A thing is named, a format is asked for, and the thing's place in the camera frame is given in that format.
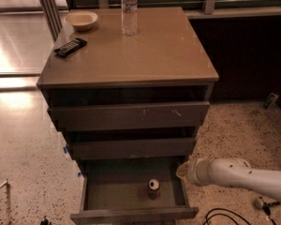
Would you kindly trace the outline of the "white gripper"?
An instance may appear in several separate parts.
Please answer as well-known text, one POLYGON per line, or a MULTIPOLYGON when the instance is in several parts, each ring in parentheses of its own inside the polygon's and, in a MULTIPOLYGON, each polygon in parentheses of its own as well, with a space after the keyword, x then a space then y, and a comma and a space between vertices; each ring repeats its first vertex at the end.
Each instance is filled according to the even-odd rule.
POLYGON ((210 160, 207 158, 190 159, 180 165, 176 176, 182 181, 187 181, 195 186, 209 186, 211 184, 208 174, 210 160))

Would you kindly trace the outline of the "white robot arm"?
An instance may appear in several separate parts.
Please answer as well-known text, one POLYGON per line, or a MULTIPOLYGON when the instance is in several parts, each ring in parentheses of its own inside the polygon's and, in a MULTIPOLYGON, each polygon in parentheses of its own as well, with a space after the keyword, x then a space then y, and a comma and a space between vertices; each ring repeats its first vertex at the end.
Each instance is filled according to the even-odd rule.
POLYGON ((281 202, 281 171, 254 169, 242 158, 191 159, 176 175, 195 186, 245 188, 281 202))

